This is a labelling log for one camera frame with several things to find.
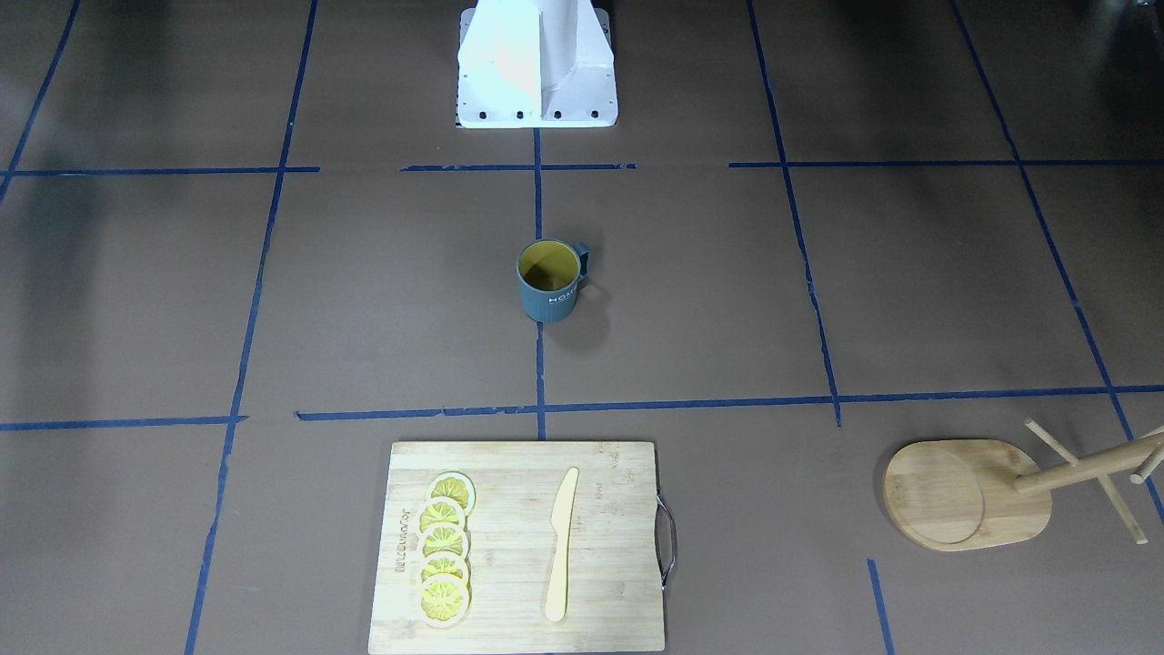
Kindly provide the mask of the bamboo cutting board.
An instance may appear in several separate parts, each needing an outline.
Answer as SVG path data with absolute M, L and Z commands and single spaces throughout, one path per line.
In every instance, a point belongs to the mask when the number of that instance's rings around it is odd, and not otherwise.
M 565 620 L 544 601 L 556 535 L 551 510 L 579 468 Z M 477 486 L 467 515 L 471 604 L 449 629 L 419 608 L 418 511 L 436 474 Z M 662 652 L 663 569 L 656 554 L 656 448 L 648 442 L 398 442 L 391 448 L 370 654 Z

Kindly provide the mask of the yellow plastic knife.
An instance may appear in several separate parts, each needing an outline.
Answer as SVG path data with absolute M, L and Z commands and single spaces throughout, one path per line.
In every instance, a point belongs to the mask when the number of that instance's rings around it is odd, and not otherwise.
M 556 535 L 547 592 L 544 601 L 544 615 L 551 622 L 565 620 L 568 608 L 568 568 L 570 554 L 572 519 L 577 494 L 579 468 L 567 469 L 551 510 L 551 527 Z

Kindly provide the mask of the dark teal HOME mug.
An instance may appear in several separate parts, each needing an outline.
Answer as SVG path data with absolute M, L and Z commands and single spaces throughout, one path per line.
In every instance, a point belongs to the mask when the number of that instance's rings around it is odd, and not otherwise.
M 587 278 L 590 249 L 583 242 L 539 238 L 525 245 L 516 258 L 521 307 L 540 323 L 556 323 L 569 316 L 577 302 L 579 286 Z

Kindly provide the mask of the wooden cup storage rack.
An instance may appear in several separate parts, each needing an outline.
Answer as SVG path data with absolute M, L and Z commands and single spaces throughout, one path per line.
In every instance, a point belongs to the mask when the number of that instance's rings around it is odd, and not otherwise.
M 1096 480 L 1134 542 L 1147 543 L 1147 534 L 1110 478 L 1127 471 L 1134 484 L 1147 484 L 1161 465 L 1161 428 L 1078 457 L 1036 420 L 1025 420 L 1024 427 L 1064 463 L 1039 469 L 1022 448 L 986 437 L 927 440 L 900 448 L 882 477 L 882 500 L 890 524 L 935 551 L 1009 546 L 1045 529 L 1055 489 Z

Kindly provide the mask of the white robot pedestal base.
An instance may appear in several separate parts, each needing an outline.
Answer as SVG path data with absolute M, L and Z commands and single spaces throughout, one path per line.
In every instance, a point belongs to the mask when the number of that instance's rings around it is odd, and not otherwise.
M 460 16 L 455 123 L 579 129 L 617 123 L 610 7 L 478 1 Z

